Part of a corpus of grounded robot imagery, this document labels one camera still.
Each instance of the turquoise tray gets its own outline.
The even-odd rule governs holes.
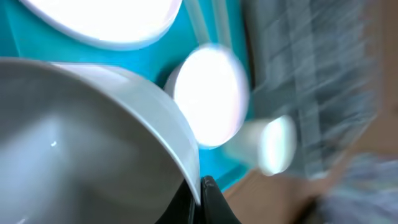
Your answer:
[[[243,18],[239,0],[228,0],[233,51],[248,72]],[[211,0],[200,1],[210,39],[217,42]],[[170,30],[156,43],[139,50],[116,52],[81,44],[48,26],[17,0],[0,1],[0,56],[61,62],[117,65],[163,87],[171,71],[198,47],[184,3]],[[228,159],[221,148],[200,150],[201,176],[211,175],[220,189],[238,181],[247,168]]]

